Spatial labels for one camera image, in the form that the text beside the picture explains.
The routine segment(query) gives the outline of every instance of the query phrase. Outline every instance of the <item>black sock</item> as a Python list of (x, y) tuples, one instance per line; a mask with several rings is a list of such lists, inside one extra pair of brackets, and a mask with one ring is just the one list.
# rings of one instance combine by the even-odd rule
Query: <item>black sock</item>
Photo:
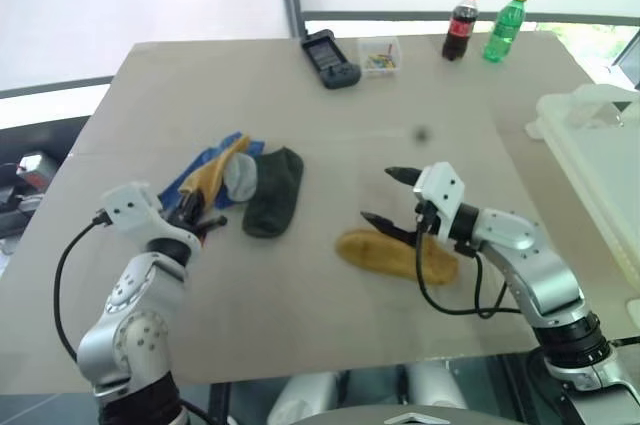
[(255, 157), (258, 184), (244, 213), (247, 235), (271, 238), (282, 235), (296, 209), (304, 163), (288, 148)]

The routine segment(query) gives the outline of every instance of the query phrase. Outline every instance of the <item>plastic bottle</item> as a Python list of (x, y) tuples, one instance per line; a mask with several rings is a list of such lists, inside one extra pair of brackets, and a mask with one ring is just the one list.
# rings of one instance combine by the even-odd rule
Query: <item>plastic bottle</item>
[(453, 9), (451, 21), (449, 22), (449, 32), (442, 47), (442, 56), (448, 60), (456, 60), (464, 56), (467, 51), (467, 43), (473, 26), (478, 19), (478, 6), (476, 0), (462, 0)]
[(511, 50), (511, 44), (524, 22), (524, 2), (526, 1), (512, 0), (498, 13), (491, 36), (484, 48), (484, 58), (490, 62), (501, 62)]

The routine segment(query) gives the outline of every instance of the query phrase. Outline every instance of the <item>coca-cola bottle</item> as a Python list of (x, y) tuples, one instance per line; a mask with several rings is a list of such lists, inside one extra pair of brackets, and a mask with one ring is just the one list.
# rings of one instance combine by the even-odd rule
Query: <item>coca-cola bottle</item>
[(467, 42), (473, 32), (473, 25), (478, 19), (476, 0), (462, 0), (453, 9), (449, 32), (442, 47), (442, 56), (448, 60), (457, 60), (467, 51)]

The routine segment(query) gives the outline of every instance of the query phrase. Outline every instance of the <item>blue cloth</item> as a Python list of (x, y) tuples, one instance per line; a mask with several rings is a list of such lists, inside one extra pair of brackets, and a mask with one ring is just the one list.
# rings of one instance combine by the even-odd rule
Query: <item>blue cloth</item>
[[(169, 185), (160, 195), (160, 202), (162, 202), (162, 207), (165, 210), (170, 210), (178, 205), (180, 202), (180, 192), (179, 188), (182, 185), (182, 182), (193, 172), (197, 170), (201, 166), (209, 163), (211, 160), (216, 158), (222, 152), (224, 152), (227, 148), (231, 146), (233, 142), (238, 140), (242, 136), (242, 133), (236, 132), (232, 135), (229, 135), (224, 140), (220, 142), (220, 145), (217, 147), (210, 147), (203, 150), (200, 155), (198, 155), (193, 162), (182, 172), (178, 178), (176, 178), (171, 185)], [(245, 152), (247, 155), (251, 155), (252, 157), (256, 157), (262, 153), (264, 149), (264, 142), (260, 141), (251, 141), (249, 142), (249, 148)], [(227, 194), (227, 187), (223, 184), (216, 195), (216, 200), (214, 206), (218, 209), (223, 209), (230, 207), (235, 202), (233, 202), (229, 195)]]

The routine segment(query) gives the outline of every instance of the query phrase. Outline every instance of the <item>green soda bottle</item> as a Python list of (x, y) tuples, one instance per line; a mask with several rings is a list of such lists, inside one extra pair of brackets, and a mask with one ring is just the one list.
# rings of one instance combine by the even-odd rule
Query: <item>green soda bottle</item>
[(524, 22), (524, 2), (526, 1), (513, 0), (498, 13), (491, 37), (484, 48), (484, 58), (490, 62), (501, 62), (511, 50), (511, 43)]

